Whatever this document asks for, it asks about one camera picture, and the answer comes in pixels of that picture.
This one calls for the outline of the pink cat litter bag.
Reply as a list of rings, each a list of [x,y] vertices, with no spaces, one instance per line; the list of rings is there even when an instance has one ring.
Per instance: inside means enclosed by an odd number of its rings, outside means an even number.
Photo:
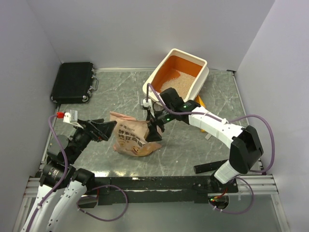
[[[110,121],[117,122],[113,130],[115,136],[114,151],[120,154],[144,157],[162,147],[157,142],[145,140],[149,132],[147,121],[140,121],[117,112],[110,112]]]

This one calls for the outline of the metal bag clip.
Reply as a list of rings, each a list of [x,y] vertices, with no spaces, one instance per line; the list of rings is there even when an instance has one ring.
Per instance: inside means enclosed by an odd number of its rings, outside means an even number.
[[[207,134],[206,136],[205,136],[205,139],[206,140],[209,140],[211,138],[211,134]]]

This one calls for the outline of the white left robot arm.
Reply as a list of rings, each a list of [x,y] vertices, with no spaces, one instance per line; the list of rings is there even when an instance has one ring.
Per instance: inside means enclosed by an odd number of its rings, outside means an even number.
[[[73,164],[91,142],[108,141],[117,122],[104,119],[80,120],[63,118],[63,122],[72,125],[75,133],[70,137],[55,135],[49,145],[49,162],[44,166],[39,180],[38,193],[22,231],[53,232],[60,227],[60,217],[83,194],[95,190],[93,172]]]

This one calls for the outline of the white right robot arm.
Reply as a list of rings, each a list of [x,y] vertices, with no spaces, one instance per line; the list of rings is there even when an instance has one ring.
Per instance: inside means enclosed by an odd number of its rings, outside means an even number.
[[[194,100],[184,102],[171,87],[157,97],[163,110],[154,110],[154,103],[149,97],[141,102],[142,108],[147,111],[147,142],[161,141],[160,133],[164,132],[164,125],[177,120],[206,131],[229,148],[228,160],[211,175],[211,187],[215,192],[224,191],[236,176],[250,172],[263,155],[264,151],[254,127],[232,124],[227,119],[212,114]]]

